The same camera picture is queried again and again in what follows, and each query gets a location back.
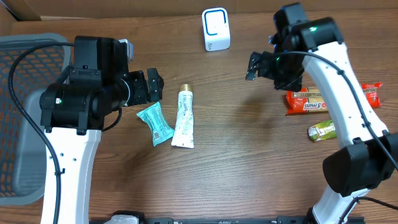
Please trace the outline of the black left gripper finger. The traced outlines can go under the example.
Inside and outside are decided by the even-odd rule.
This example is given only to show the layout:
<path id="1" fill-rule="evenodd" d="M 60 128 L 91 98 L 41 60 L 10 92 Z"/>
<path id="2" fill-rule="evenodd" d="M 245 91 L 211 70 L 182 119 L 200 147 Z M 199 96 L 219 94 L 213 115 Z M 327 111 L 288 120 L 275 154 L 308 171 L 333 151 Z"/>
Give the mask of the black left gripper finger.
<path id="1" fill-rule="evenodd" d="M 160 101 L 162 99 L 162 90 L 164 87 L 164 80 L 163 78 L 159 75 L 158 71 L 156 68 L 152 69 L 153 74 L 154 74 L 154 79 L 153 79 L 153 96 L 155 101 Z"/>
<path id="2" fill-rule="evenodd" d="M 157 84 L 157 75 L 155 72 L 155 68 L 148 68 L 147 69 L 147 84 L 149 88 L 149 101 L 150 102 L 156 102 L 157 101 L 157 92 L 156 92 L 156 87 L 155 85 Z"/>

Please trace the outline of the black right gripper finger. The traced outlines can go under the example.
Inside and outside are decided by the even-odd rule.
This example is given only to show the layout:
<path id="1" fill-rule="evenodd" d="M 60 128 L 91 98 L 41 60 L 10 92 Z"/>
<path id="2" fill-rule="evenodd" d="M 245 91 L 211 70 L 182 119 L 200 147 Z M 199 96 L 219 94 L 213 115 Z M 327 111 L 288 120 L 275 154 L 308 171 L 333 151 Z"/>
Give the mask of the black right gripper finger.
<path id="1" fill-rule="evenodd" d="M 261 59 L 261 53 L 253 52 L 249 59 L 249 67 L 255 67 Z"/>
<path id="2" fill-rule="evenodd" d="M 257 73 L 257 65 L 248 65 L 246 72 L 246 80 L 255 80 Z"/>

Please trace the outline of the teal snack packet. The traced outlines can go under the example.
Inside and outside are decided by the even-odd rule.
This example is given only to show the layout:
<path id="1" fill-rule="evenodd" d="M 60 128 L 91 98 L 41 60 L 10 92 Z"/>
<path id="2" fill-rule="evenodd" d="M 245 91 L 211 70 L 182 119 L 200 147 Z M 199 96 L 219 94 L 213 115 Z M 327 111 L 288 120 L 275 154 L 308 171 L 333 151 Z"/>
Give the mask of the teal snack packet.
<path id="1" fill-rule="evenodd" d="M 173 137 L 174 129 L 166 122 L 159 102 L 138 112 L 137 116 L 150 128 L 154 147 Z"/>

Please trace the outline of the red orange pasta packet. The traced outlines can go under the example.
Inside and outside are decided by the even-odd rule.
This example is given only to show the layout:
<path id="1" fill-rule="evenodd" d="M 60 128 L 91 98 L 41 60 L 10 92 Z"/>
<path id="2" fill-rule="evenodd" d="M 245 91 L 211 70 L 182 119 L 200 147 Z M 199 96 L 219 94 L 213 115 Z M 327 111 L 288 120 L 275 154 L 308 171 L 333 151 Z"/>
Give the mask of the red orange pasta packet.
<path id="1" fill-rule="evenodd" d="M 361 88 L 372 108 L 380 107 L 381 101 L 377 91 L 383 83 L 362 83 Z M 286 115 L 318 113 L 328 111 L 326 103 L 317 87 L 303 87 L 299 92 L 288 91 Z"/>

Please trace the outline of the white tube gold cap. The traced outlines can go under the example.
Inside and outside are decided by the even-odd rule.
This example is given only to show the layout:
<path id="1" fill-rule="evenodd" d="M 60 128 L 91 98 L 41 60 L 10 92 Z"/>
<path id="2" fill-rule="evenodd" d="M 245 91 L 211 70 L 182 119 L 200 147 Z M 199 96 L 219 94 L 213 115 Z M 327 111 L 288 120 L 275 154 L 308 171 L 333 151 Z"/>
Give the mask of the white tube gold cap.
<path id="1" fill-rule="evenodd" d="M 193 125 L 193 89 L 191 85 L 183 84 L 178 93 L 177 118 L 171 145 L 193 149 Z"/>

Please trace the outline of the green tea packet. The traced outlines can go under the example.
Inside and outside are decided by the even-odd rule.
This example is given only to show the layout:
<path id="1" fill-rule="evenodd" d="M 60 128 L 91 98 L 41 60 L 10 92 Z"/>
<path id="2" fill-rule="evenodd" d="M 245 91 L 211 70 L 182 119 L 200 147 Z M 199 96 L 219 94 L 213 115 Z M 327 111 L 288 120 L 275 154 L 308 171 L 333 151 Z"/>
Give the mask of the green tea packet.
<path id="1" fill-rule="evenodd" d="M 336 138 L 334 122 L 329 119 L 309 127 L 308 136 L 314 142 Z"/>

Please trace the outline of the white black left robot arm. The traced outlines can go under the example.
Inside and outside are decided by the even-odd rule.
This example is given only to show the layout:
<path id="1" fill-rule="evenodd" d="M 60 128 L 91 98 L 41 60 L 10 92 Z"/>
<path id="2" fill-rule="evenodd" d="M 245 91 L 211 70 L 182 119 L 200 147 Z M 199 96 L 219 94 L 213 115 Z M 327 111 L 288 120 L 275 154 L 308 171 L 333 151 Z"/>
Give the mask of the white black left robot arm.
<path id="1" fill-rule="evenodd" d="M 67 80 L 40 97 L 40 124 L 59 170 L 47 166 L 42 223 L 88 223 L 91 176 L 104 119 L 125 106 L 162 99 L 155 68 L 131 72 L 133 46 L 126 39 L 77 36 Z"/>

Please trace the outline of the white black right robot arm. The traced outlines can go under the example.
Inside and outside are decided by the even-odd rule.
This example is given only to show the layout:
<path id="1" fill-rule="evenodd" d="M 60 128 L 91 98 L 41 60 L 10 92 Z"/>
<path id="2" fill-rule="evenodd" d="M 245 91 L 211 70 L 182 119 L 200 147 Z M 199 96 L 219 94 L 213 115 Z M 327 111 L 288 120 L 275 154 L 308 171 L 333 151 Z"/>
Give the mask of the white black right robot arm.
<path id="1" fill-rule="evenodd" d="M 304 223 L 346 223 L 370 190 L 397 170 L 397 135 L 371 108 L 349 62 L 343 36 L 330 17 L 311 21 L 300 3 L 274 14 L 273 52 L 254 52 L 247 79 L 264 77 L 277 90 L 299 91 L 307 73 L 334 122 L 339 150 L 323 161 L 327 182 Z"/>

